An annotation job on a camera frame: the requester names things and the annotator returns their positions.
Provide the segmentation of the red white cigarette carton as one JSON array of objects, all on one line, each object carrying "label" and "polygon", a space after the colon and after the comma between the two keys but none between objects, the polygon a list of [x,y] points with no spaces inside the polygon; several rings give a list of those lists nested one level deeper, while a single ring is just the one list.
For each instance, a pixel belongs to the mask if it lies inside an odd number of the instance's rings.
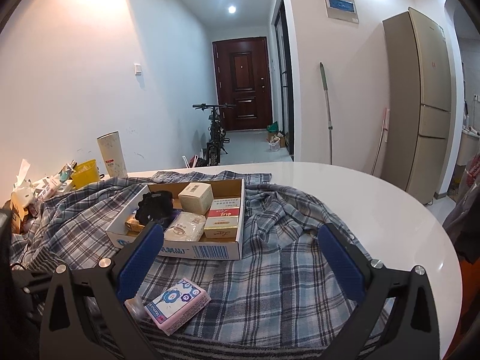
[{"label": "red white cigarette carton", "polygon": [[240,205],[239,197],[214,199],[203,228],[205,237],[235,238],[239,226]]}]

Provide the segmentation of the gold blue cigarette box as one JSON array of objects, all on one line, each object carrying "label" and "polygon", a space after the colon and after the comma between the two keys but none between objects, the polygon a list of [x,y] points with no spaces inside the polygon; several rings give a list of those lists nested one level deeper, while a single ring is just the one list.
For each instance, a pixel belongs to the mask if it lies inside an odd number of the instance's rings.
[{"label": "gold blue cigarette box", "polygon": [[140,233],[144,228],[144,225],[139,223],[133,214],[126,219],[124,225],[128,232],[133,233]]}]

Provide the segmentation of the pink blue card box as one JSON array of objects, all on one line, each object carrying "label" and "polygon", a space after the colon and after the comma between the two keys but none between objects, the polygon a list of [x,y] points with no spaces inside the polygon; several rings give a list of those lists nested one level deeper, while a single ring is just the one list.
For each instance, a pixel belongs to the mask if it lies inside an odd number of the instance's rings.
[{"label": "pink blue card box", "polygon": [[155,325],[171,336],[211,301],[207,291],[182,278],[144,306]]}]

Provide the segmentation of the pile of small packages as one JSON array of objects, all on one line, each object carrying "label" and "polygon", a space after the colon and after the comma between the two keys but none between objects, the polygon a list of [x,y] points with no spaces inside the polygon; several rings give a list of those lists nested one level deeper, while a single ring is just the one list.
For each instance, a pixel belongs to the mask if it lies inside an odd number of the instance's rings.
[{"label": "pile of small packages", "polygon": [[76,161],[71,161],[66,163],[59,173],[32,182],[28,178],[31,164],[25,158],[22,159],[16,183],[10,194],[11,231],[13,233],[25,233],[26,221],[38,216],[44,202],[72,190],[72,173],[76,165]]}]

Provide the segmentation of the blue plaid cloth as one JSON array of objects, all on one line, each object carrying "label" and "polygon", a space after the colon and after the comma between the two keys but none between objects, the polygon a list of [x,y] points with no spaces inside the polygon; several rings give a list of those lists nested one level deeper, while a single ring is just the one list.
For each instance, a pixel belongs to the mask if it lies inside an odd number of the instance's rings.
[{"label": "blue plaid cloth", "polygon": [[[333,224],[356,237],[316,197],[271,183],[245,181],[242,257],[203,261],[158,257],[139,296],[149,302],[182,278],[206,289],[209,304],[167,336],[151,320],[140,327],[165,359],[315,359],[335,339],[356,303],[347,299],[317,242]],[[10,261],[38,271],[60,263],[91,268],[116,248],[107,227],[147,178],[110,179],[47,201],[24,235],[12,237]]]}]

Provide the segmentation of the white tissue pack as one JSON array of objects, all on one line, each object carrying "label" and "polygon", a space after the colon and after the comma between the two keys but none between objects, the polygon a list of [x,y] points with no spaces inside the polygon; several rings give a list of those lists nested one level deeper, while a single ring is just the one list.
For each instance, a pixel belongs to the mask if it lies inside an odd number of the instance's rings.
[{"label": "white tissue pack", "polygon": [[164,232],[164,238],[169,242],[198,242],[205,223],[204,215],[182,211]]}]

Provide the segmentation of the yellow plastic cup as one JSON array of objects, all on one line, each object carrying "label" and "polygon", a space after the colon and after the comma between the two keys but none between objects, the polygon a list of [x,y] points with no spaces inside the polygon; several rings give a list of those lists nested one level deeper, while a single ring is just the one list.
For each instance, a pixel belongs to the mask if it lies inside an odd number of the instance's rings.
[{"label": "yellow plastic cup", "polygon": [[77,164],[72,172],[71,178],[75,189],[81,189],[86,185],[100,181],[96,160],[91,159]]}]

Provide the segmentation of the open cardboard tray box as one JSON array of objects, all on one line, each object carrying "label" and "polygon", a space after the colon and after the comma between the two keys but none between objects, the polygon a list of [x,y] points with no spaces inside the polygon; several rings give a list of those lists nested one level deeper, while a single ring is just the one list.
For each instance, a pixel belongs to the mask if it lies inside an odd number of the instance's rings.
[{"label": "open cardboard tray box", "polygon": [[162,257],[198,260],[238,261],[242,258],[245,181],[210,181],[213,200],[204,214],[186,211],[178,197],[188,182],[147,184],[137,193],[106,228],[115,247],[132,242],[145,229],[135,219],[139,203],[148,193],[168,191],[173,197],[171,219],[162,219]]}]

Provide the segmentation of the beige speckled tumbler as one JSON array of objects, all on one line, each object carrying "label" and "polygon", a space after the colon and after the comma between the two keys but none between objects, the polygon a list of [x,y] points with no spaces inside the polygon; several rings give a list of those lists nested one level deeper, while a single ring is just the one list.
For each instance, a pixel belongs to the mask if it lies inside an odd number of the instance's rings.
[{"label": "beige speckled tumbler", "polygon": [[120,143],[120,133],[112,132],[97,138],[109,177],[127,177],[128,172]]}]

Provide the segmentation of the bags beside bicycle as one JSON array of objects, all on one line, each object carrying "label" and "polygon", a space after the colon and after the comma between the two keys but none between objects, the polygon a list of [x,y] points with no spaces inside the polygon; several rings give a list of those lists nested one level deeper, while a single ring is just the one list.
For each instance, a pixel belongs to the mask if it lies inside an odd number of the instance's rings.
[{"label": "bags beside bicycle", "polygon": [[200,157],[195,154],[192,158],[187,158],[186,156],[182,157],[186,168],[196,168],[196,167],[206,167],[208,166],[208,161],[205,158]]}]

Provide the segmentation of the beige refrigerator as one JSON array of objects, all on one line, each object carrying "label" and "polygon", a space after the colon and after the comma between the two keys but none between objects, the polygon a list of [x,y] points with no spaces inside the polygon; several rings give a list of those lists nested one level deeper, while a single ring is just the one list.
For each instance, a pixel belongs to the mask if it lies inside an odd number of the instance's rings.
[{"label": "beige refrigerator", "polygon": [[390,117],[381,178],[422,204],[438,187],[448,148],[452,84],[443,29],[418,10],[383,22]]}]

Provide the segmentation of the boxes on hallway floor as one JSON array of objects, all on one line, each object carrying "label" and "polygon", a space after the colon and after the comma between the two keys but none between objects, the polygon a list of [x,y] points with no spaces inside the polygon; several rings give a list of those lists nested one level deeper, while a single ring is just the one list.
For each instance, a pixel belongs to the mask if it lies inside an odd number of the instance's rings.
[{"label": "boxes on hallway floor", "polygon": [[290,134],[280,129],[278,121],[268,125],[267,128],[267,140],[271,148],[279,147],[289,149],[290,147]]}]

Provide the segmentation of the dark red entrance door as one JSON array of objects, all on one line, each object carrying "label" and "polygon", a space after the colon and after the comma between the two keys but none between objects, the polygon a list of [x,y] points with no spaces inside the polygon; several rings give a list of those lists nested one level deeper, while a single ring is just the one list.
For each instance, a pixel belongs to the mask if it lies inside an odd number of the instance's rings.
[{"label": "dark red entrance door", "polygon": [[265,129],[272,123],[266,37],[214,41],[218,103],[228,131]]}]

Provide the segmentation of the black framed glass door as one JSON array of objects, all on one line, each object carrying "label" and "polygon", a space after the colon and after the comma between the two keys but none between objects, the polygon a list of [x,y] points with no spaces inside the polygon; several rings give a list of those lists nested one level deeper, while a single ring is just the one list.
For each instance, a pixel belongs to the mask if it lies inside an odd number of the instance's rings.
[{"label": "black framed glass door", "polygon": [[277,0],[272,17],[278,57],[278,75],[281,92],[281,132],[291,159],[295,157],[295,111],[290,39],[284,0]]}]

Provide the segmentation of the white wall switch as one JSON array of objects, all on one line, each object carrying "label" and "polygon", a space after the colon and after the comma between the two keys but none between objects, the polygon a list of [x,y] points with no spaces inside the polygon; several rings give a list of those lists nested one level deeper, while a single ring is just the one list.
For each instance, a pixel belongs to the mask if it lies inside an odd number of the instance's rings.
[{"label": "white wall switch", "polygon": [[135,63],[134,64],[134,74],[136,76],[140,76],[141,74],[143,74],[143,68],[142,68],[142,65],[140,63]]}]

